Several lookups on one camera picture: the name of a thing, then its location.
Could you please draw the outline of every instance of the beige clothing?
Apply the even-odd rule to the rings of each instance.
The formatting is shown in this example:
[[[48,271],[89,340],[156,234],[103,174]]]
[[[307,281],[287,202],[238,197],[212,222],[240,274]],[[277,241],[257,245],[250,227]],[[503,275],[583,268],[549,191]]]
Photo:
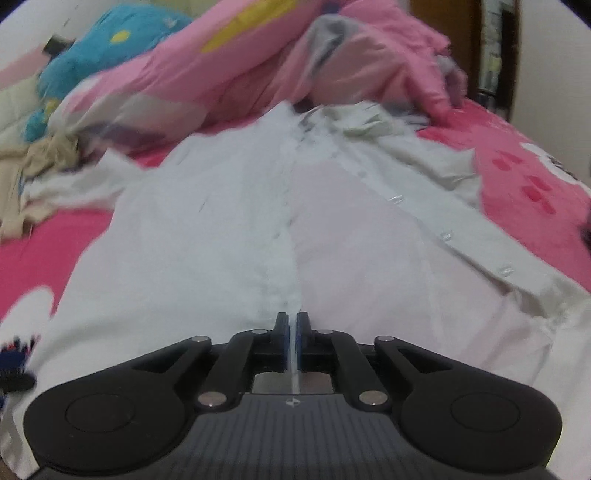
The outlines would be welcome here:
[[[43,138],[28,147],[0,149],[0,242],[20,238],[51,216],[55,208],[43,203],[21,205],[19,185],[78,165],[77,140],[64,134]]]

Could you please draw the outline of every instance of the blue plush toy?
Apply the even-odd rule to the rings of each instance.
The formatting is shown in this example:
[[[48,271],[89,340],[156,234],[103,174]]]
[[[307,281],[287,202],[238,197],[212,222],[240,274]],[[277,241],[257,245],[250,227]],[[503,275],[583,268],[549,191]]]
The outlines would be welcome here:
[[[24,139],[34,142],[45,135],[50,115],[82,80],[152,50],[191,20],[153,5],[122,4],[109,10],[43,70],[37,86],[43,107],[30,116]]]

